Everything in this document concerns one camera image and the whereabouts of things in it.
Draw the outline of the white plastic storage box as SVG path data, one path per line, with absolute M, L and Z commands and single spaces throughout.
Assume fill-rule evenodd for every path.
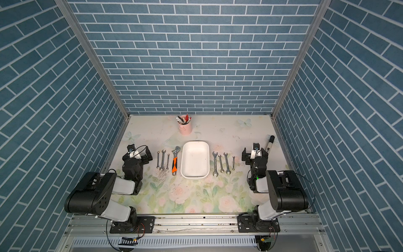
M 181 175 L 186 179 L 203 179 L 209 174 L 209 145 L 204 141 L 190 141 L 184 144 Z

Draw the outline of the small silver combination wrench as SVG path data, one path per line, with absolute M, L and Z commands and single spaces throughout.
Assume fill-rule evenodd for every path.
M 170 161 L 170 154 L 167 155 L 167 163 L 166 163 L 166 168 L 165 170 L 169 169 L 169 161 Z

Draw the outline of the orange black adjustable wrench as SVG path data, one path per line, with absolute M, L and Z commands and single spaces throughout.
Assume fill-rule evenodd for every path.
M 177 161 L 178 161 L 177 156 L 178 156 L 178 153 L 180 150 L 181 150 L 181 147 L 176 146 L 175 149 L 172 151 L 173 155 L 174 155 L 173 164 L 172 164 L 172 175 L 174 175 L 174 176 L 177 173 Z

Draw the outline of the silver ring spanner wrench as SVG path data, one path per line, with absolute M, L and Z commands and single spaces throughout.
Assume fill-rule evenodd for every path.
M 156 168 L 159 169 L 160 168 L 160 151 L 157 151 L 157 165 Z

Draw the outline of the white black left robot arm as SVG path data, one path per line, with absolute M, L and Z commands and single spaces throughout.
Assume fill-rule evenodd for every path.
M 138 195 L 142 187 L 143 167 L 153 160 L 146 145 L 127 146 L 128 152 L 122 157 L 121 178 L 116 172 L 88 172 L 67 197 L 64 209 L 67 213 L 94 215 L 115 223 L 137 222 L 136 210 L 111 199 L 113 194 Z

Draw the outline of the silver double open-end wrench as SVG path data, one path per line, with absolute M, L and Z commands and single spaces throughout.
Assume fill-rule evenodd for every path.
M 217 171 L 217 155 L 218 153 L 214 152 L 212 153 L 213 158 L 214 158 L 214 171 L 213 171 L 213 176 L 217 177 L 218 176 L 218 171 Z

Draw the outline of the pink pen cup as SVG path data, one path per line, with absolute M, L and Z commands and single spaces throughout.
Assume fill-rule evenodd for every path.
M 190 135 L 192 133 L 193 127 L 191 121 L 185 125 L 179 124 L 178 126 L 179 126 L 179 133 L 181 135 Z

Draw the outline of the large silver combination wrench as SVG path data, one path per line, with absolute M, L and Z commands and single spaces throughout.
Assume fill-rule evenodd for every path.
M 162 150 L 160 171 L 163 171 L 165 169 L 165 153 L 166 153 L 166 150 Z

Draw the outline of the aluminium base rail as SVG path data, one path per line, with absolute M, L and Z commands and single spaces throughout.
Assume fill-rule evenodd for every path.
M 139 237 L 139 244 L 147 246 L 168 246 L 179 244 L 201 244 L 208 237 L 207 244 L 233 244 L 240 237 L 254 242 L 255 237 L 276 237 L 278 235 L 325 235 L 325 229 L 316 214 L 291 213 L 266 221 L 263 227 L 256 227 L 248 214 L 156 214 L 139 215 L 136 227 L 124 223 L 113 224 L 110 220 L 94 216 L 77 215 L 71 220 L 63 241 L 89 245 L 117 245 L 130 243 Z

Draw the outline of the beige black stapler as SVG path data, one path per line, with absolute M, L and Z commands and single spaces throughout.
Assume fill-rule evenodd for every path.
M 271 150 L 274 141 L 275 141 L 275 136 L 271 135 L 270 138 L 269 138 L 269 142 L 267 144 L 267 147 L 266 147 L 267 152 L 269 152 Z

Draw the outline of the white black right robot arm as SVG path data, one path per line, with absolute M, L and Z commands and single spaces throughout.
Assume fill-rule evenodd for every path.
M 241 160 L 250 166 L 247 175 L 249 188 L 255 194 L 269 195 L 267 202 L 255 207 L 254 219 L 272 221 L 283 214 L 307 210 L 309 199 L 297 174 L 290 170 L 269 170 L 269 153 L 258 148 L 259 144 L 256 144 L 250 153 L 243 150 L 241 155 Z

